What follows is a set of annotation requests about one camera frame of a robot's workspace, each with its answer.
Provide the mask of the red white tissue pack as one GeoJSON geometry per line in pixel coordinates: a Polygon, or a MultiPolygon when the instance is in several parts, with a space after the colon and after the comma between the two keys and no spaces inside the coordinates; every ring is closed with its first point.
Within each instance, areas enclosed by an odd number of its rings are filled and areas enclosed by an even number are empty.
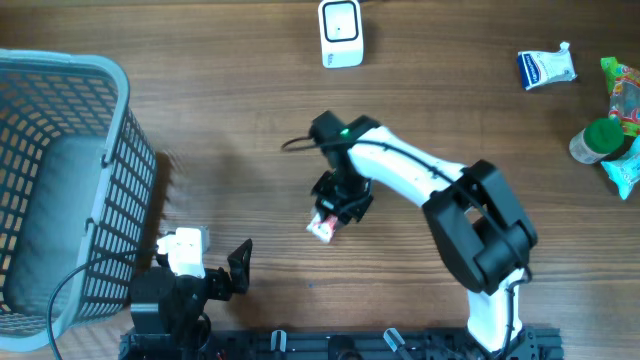
{"type": "Polygon", "coordinates": [[[318,238],[322,243],[329,244],[335,233],[342,227],[342,223],[335,215],[327,215],[322,218],[321,214],[313,208],[311,211],[311,221],[306,230],[318,238]]]}

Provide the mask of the white blue pouch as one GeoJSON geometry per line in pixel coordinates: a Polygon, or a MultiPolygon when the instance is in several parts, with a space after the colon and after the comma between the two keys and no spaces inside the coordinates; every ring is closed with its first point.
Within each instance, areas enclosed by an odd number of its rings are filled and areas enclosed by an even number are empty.
{"type": "Polygon", "coordinates": [[[570,82],[577,78],[570,43],[562,42],[557,52],[521,51],[517,55],[517,65],[522,87],[533,88],[556,82],[570,82]]]}

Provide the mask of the green lid jar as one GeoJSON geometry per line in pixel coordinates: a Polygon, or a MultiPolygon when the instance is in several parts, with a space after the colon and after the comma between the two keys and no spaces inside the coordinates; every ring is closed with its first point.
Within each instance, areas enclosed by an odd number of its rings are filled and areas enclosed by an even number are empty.
{"type": "Polygon", "coordinates": [[[619,123],[609,118],[601,118],[571,139],[569,152],[576,161],[591,165],[617,151],[623,143],[624,132],[619,123]]]}

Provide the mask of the teal wet wipes pack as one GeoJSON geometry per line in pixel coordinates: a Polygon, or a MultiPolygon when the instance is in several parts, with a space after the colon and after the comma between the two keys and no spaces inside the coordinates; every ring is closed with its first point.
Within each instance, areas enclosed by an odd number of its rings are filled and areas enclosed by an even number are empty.
{"type": "Polygon", "coordinates": [[[626,200],[639,182],[639,138],[620,158],[601,163],[609,179],[618,188],[619,196],[626,200]]]}

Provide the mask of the green Haribo candy bag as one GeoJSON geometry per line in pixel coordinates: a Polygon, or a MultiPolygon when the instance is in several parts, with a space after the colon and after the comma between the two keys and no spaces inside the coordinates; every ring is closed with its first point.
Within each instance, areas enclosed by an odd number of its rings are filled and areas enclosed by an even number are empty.
{"type": "Polygon", "coordinates": [[[608,118],[617,122],[626,136],[639,136],[639,71],[615,57],[600,59],[609,94],[608,118]]]}

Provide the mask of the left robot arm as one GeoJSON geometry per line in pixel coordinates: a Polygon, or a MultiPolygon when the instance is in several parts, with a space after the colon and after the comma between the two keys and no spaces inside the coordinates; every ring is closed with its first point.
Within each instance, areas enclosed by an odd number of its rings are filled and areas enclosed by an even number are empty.
{"type": "Polygon", "coordinates": [[[206,268],[202,277],[176,275],[163,264],[130,284],[133,328],[121,337],[120,359],[242,359],[234,338],[217,337],[205,313],[209,300],[228,301],[249,289],[253,242],[228,257],[229,269],[206,268]]]}

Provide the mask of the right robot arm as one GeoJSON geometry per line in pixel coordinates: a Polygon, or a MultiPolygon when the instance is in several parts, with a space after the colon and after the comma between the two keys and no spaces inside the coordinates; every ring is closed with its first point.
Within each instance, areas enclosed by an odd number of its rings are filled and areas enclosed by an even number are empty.
{"type": "Polygon", "coordinates": [[[531,281],[538,237],[502,173],[490,162],[471,166],[432,156],[361,116],[349,124],[326,111],[309,138],[330,170],[312,188],[309,232],[328,243],[360,221],[379,182],[422,209],[439,256],[468,291],[467,330],[487,352],[507,355],[522,328],[518,288],[531,281]]]}

